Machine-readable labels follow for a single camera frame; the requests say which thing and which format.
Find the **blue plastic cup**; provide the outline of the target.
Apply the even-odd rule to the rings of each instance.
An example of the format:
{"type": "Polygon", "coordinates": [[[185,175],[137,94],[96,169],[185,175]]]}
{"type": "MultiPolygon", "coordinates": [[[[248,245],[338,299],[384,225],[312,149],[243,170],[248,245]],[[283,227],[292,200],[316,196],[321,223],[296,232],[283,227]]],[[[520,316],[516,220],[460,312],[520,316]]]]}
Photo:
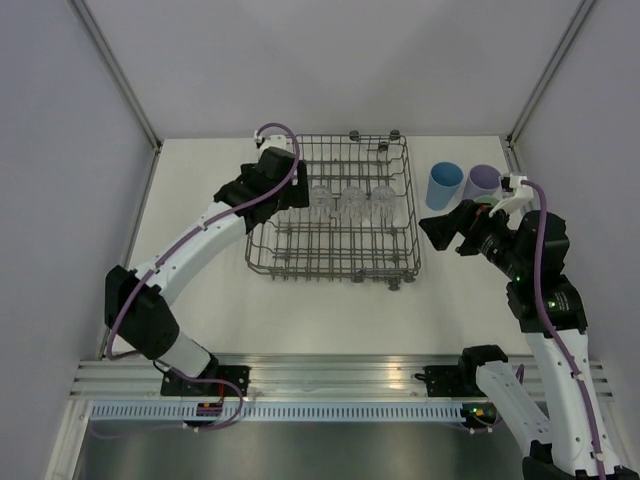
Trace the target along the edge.
{"type": "Polygon", "coordinates": [[[438,162],[430,170],[426,205],[434,211],[447,207],[464,179],[462,169],[452,162],[438,162]]]}

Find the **green plastic cup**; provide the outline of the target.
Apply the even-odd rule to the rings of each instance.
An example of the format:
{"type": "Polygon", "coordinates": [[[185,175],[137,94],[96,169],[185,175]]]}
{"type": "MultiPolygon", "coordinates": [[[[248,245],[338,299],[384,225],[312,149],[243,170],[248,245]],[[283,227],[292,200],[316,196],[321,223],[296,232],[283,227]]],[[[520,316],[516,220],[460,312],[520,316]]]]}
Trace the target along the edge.
{"type": "Polygon", "coordinates": [[[490,208],[495,207],[499,203],[499,199],[492,195],[482,195],[474,199],[478,204],[488,205],[490,208]]]}

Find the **purple plastic cup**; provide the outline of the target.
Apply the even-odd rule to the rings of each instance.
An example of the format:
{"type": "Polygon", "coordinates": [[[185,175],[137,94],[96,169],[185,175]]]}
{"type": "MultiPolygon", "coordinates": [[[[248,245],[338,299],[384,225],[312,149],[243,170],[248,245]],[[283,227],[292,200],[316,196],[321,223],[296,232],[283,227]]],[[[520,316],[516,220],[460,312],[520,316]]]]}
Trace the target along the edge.
{"type": "Polygon", "coordinates": [[[474,200],[484,195],[493,195],[501,185],[500,177],[501,172],[490,165],[475,165],[468,173],[462,199],[474,200]]]}

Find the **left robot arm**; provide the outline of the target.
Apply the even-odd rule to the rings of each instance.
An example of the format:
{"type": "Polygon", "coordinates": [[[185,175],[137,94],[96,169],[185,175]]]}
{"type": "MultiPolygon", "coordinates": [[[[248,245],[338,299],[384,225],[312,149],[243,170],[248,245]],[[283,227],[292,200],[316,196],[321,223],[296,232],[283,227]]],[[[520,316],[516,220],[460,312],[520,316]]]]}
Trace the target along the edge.
{"type": "Polygon", "coordinates": [[[105,279],[109,337],[158,361],[183,378],[195,395],[218,384],[218,359],[182,332],[171,306],[191,280],[219,253],[276,213],[310,203],[307,166],[277,146],[261,149],[256,162],[224,184],[200,218],[172,245],[133,269],[117,265],[105,279]]]}

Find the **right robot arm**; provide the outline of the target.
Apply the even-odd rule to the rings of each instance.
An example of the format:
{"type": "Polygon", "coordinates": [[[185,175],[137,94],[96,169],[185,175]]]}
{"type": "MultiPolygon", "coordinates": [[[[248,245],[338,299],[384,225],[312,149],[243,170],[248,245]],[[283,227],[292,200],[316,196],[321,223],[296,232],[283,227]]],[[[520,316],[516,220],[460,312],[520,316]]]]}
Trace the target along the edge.
{"type": "Polygon", "coordinates": [[[419,225],[436,250],[461,235],[459,255],[482,255],[507,277],[507,303],[533,354],[546,407],[538,407],[496,345],[465,348],[457,384],[497,408],[521,451],[524,478],[636,479],[611,445],[597,402],[584,305],[563,273],[566,224],[544,208],[526,213],[517,229],[508,220],[504,211],[464,200],[419,225]]]}

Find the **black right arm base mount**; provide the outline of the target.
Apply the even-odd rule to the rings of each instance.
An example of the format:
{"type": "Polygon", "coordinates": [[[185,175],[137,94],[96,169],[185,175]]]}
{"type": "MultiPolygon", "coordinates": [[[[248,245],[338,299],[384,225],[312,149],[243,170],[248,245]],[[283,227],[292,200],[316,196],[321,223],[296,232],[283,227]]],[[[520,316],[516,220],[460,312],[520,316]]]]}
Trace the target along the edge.
{"type": "Polygon", "coordinates": [[[480,398],[484,394],[467,380],[456,365],[428,365],[414,373],[422,382],[430,398],[480,398]]]}

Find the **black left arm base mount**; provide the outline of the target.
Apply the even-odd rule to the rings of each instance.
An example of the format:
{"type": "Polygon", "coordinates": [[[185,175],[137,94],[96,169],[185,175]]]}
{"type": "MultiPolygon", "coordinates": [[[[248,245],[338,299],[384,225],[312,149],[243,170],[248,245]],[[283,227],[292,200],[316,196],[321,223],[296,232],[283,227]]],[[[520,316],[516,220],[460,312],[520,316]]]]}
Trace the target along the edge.
{"type": "Polygon", "coordinates": [[[219,365],[216,371],[207,370],[201,382],[186,380],[174,372],[163,375],[160,395],[163,397],[231,397],[247,395],[250,367],[246,365],[219,365]]]}

